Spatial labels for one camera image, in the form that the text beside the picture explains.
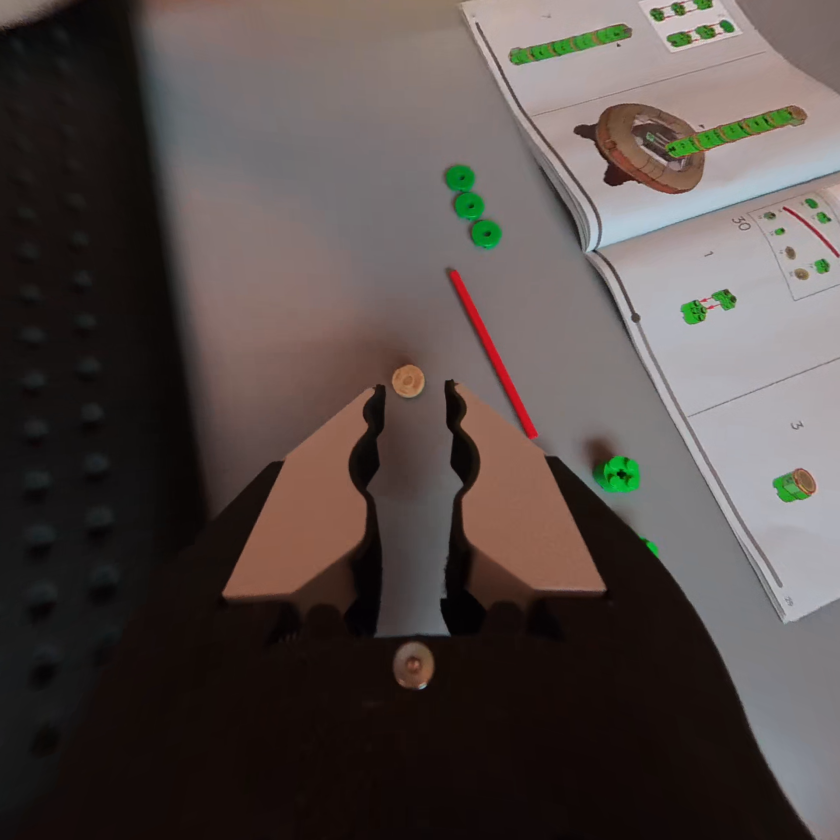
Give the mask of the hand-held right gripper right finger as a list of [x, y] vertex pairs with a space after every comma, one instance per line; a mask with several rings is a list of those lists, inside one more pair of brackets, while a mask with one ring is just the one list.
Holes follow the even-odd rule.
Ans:
[[450, 611], [602, 597], [606, 583], [541, 448], [466, 385], [444, 386], [456, 492], [444, 573]]

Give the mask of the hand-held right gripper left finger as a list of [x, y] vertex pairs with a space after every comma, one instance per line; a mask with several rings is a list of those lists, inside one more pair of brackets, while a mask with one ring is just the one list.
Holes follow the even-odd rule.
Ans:
[[350, 607], [373, 540], [385, 387], [362, 391], [284, 458], [223, 589], [232, 603]]

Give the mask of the grey desk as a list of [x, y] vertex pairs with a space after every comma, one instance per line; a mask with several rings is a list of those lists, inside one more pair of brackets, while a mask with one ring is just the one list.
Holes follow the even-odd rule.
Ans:
[[[514, 418], [446, 275], [475, 299], [539, 430], [589, 487], [604, 446], [640, 491], [601, 495], [660, 549], [710, 629], [773, 772], [838, 838], [838, 604], [782, 624], [583, 256], [456, 2], [142, 2], [143, 94], [211, 515], [365, 387], [389, 395], [380, 631], [443, 631], [444, 383]], [[476, 174], [476, 247], [444, 173]]]

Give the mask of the cluster of green round bricks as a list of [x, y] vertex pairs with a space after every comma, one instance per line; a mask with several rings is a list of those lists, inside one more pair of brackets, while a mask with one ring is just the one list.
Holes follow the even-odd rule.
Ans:
[[642, 484], [640, 465], [633, 458], [615, 455], [596, 463], [592, 477], [605, 492], [627, 494], [638, 490]]

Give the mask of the red thin rod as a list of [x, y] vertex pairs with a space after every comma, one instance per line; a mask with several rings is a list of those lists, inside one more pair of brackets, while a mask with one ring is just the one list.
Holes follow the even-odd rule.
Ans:
[[499, 382], [500, 388], [504, 392], [507, 401], [510, 404], [511, 410], [518, 420], [522, 432], [525, 434], [527, 439], [531, 441], [536, 440], [539, 437], [539, 432], [535, 427], [521, 396], [519, 395], [518, 389], [508, 372], [507, 366], [501, 358], [497, 346], [490, 335], [473, 297], [469, 293], [466, 283], [459, 272], [454, 268], [447, 268], [446, 275], [472, 329], [476, 334], [478, 342], [485, 352], [490, 367]]

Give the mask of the instruction booklet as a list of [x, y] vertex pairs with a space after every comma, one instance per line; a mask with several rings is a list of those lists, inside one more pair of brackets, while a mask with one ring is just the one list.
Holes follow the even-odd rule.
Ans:
[[775, 611], [838, 601], [838, 92], [737, 2], [464, 2]]

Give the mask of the black dimpled wrist rest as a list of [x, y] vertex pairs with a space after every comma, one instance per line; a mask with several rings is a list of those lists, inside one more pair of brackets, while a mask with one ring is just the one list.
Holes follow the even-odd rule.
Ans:
[[2, 811], [203, 515], [136, 2], [2, 31]]

